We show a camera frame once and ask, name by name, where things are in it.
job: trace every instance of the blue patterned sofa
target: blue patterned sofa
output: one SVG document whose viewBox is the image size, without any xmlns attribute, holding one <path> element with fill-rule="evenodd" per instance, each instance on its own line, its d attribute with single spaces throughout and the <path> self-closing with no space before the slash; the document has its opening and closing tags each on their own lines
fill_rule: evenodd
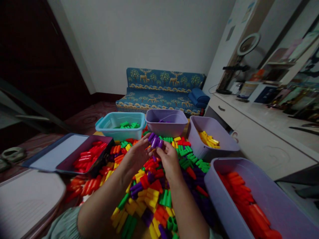
<svg viewBox="0 0 319 239">
<path fill-rule="evenodd" d="M 127 93 L 116 101 L 118 111 L 143 112 L 148 109 L 181 110 L 199 115 L 188 94 L 204 85 L 204 74 L 127 68 Z"/>
</svg>

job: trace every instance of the dark wooden door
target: dark wooden door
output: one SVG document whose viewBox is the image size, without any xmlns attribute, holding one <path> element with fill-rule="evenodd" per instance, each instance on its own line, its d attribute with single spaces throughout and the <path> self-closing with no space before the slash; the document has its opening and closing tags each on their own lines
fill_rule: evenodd
<svg viewBox="0 0 319 239">
<path fill-rule="evenodd" d="M 91 104 L 45 0 L 0 0 L 0 77 L 62 120 Z"/>
</svg>

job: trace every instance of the sleeve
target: sleeve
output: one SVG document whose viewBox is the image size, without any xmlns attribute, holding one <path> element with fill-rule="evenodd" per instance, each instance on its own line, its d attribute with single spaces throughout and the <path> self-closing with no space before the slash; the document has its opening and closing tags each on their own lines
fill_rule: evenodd
<svg viewBox="0 0 319 239">
<path fill-rule="evenodd" d="M 43 239 L 72 238 L 81 239 L 77 229 L 77 216 L 80 207 L 70 208 L 60 215 L 51 225 L 48 234 Z"/>
<path fill-rule="evenodd" d="M 209 239 L 223 239 L 223 237 L 209 228 Z"/>
</svg>

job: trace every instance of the blue pillow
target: blue pillow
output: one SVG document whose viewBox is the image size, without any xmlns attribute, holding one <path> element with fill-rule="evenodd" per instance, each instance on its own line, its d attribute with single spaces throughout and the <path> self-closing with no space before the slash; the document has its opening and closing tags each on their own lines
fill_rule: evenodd
<svg viewBox="0 0 319 239">
<path fill-rule="evenodd" d="M 199 89 L 199 88 L 194 88 L 192 89 L 191 92 L 194 96 L 194 98 L 198 101 L 198 102 L 202 102 L 202 103 L 206 103 L 208 104 L 210 97 L 205 95 L 204 92 Z"/>
<path fill-rule="evenodd" d="M 206 108 L 207 104 L 203 102 L 198 102 L 195 97 L 192 95 L 192 93 L 188 94 L 189 99 L 193 102 L 193 105 L 195 105 L 198 108 Z"/>
</svg>

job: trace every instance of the hand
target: hand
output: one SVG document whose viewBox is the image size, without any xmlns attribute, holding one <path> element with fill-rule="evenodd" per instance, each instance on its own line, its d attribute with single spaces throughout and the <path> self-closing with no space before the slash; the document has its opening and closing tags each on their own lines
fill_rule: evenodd
<svg viewBox="0 0 319 239">
<path fill-rule="evenodd" d="M 162 160 L 166 178 L 171 184 L 171 182 L 178 181 L 179 179 L 183 178 L 183 176 L 182 171 L 180 170 L 176 149 L 174 149 L 173 146 L 166 141 L 164 141 L 164 145 L 166 147 L 166 152 L 157 147 L 156 153 Z"/>
<path fill-rule="evenodd" d="M 150 135 L 151 133 L 148 133 L 141 138 L 123 158 L 121 165 L 124 164 L 132 175 L 136 174 L 153 155 L 152 148 L 145 150 L 149 146 L 148 137 Z"/>
</svg>

